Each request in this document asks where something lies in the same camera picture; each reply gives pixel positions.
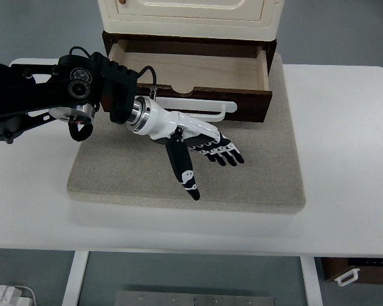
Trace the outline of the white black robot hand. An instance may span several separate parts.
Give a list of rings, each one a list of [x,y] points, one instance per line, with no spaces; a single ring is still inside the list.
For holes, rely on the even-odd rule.
[[[140,114],[130,125],[138,135],[148,135],[166,148],[177,181],[194,199],[200,198],[189,150],[199,152],[220,166],[237,166],[244,159],[230,139],[214,125],[178,111],[168,111],[151,98],[134,102]]]

